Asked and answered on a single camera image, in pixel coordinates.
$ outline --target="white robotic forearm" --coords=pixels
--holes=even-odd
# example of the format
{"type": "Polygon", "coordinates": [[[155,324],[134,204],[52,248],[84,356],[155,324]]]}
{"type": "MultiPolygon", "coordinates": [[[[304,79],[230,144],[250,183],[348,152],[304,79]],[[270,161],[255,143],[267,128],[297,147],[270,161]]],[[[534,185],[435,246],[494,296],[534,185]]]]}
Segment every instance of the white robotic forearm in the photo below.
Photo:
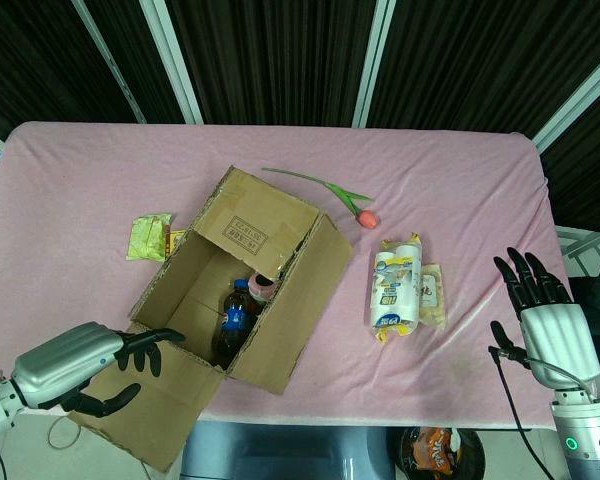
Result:
{"type": "Polygon", "coordinates": [[[571,477],[600,480],[600,400],[590,388],[600,364],[582,308],[534,255],[527,253],[525,260],[513,248],[508,253],[519,279],[504,260],[494,261],[520,320],[526,350],[514,346],[502,326],[492,322],[499,348],[489,351],[496,363],[498,357],[517,361],[555,390],[551,411],[571,477]]]}
{"type": "Polygon", "coordinates": [[[182,341],[171,329],[129,334],[109,330],[95,322],[77,326],[19,356],[10,379],[0,376],[0,433],[13,426],[13,418],[24,409],[49,409],[60,405],[97,417],[110,415],[127,405],[140,391],[133,383],[109,400],[101,401],[80,390],[104,368],[118,361],[124,370],[129,356],[144,370],[145,355],[154,376],[160,375],[161,356],[156,342],[182,341]]]}

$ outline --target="black curtain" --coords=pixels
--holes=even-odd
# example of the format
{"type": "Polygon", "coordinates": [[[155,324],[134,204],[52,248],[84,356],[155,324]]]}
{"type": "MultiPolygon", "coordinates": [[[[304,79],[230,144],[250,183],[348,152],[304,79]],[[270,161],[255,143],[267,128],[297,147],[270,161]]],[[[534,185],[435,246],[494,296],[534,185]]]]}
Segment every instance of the black curtain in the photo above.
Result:
{"type": "Polygon", "coordinates": [[[600,97],[542,160],[556,223],[600,230],[600,97]]]}
{"type": "Polygon", "coordinates": [[[533,137],[600,63],[600,2],[399,0],[369,127],[533,137]]]}
{"type": "Polygon", "coordinates": [[[69,1],[0,0],[0,138],[28,120],[136,121],[69,1]]]}
{"type": "Polygon", "coordinates": [[[138,1],[85,3],[147,122],[184,123],[138,1]]]}
{"type": "Polygon", "coordinates": [[[171,0],[206,123],[351,126],[375,0],[171,0]]]}

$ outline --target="printed label on box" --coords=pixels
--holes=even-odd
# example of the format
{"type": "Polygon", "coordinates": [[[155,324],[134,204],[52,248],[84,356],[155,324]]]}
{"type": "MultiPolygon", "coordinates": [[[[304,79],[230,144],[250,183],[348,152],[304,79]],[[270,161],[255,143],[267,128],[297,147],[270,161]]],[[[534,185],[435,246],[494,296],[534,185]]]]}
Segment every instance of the printed label on box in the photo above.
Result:
{"type": "Polygon", "coordinates": [[[253,255],[257,255],[269,238],[265,233],[240,217],[233,217],[222,234],[253,255]]]}

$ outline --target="box flap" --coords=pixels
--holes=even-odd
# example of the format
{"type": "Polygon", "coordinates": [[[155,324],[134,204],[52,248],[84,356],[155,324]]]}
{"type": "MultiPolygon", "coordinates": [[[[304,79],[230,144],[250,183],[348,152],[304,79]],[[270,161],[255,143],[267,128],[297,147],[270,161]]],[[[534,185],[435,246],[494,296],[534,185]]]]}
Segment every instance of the box flap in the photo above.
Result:
{"type": "Polygon", "coordinates": [[[320,211],[231,167],[194,220],[200,235],[275,279],[320,211]]]}
{"type": "MultiPolygon", "coordinates": [[[[146,328],[133,323],[127,331],[146,328]]],[[[138,372],[130,362],[122,372],[113,364],[93,377],[85,393],[101,400],[137,382],[142,389],[129,405],[104,418],[78,413],[70,417],[128,451],[135,458],[165,472],[176,459],[200,412],[211,401],[224,378],[222,372],[168,342],[158,344],[162,373],[155,378],[146,368],[138,372]]]]}
{"type": "Polygon", "coordinates": [[[320,214],[293,260],[257,335],[229,372],[232,377],[283,393],[295,364],[322,316],[351,257],[344,236],[320,214]]]}

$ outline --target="floor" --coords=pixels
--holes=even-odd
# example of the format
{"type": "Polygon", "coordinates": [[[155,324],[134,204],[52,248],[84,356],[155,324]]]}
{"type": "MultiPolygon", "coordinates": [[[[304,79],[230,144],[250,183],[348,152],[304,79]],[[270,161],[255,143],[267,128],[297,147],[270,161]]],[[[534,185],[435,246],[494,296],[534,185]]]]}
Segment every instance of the floor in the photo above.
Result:
{"type": "MultiPolygon", "coordinates": [[[[571,240],[561,240],[567,244],[571,240]]],[[[595,270],[599,258],[587,254],[582,259],[586,268],[595,270]]],[[[582,270],[575,262],[566,261],[570,276],[581,276],[582,270]]],[[[82,430],[77,442],[65,450],[55,450],[48,444],[54,415],[21,415],[16,426],[0,437],[0,451],[6,463],[9,480],[60,480],[88,478],[92,480],[147,480],[179,477],[180,460],[167,475],[155,472],[126,452],[118,450],[106,440],[82,430]]],[[[66,445],[75,438],[76,425],[63,419],[54,427],[51,442],[66,445]]],[[[487,480],[543,479],[544,476],[533,462],[516,432],[487,431],[479,433],[487,457],[487,480]]],[[[544,461],[556,480],[568,480],[566,464],[555,432],[534,430],[528,433],[531,445],[544,461]]],[[[396,479],[404,479],[396,472],[396,479]]]]}

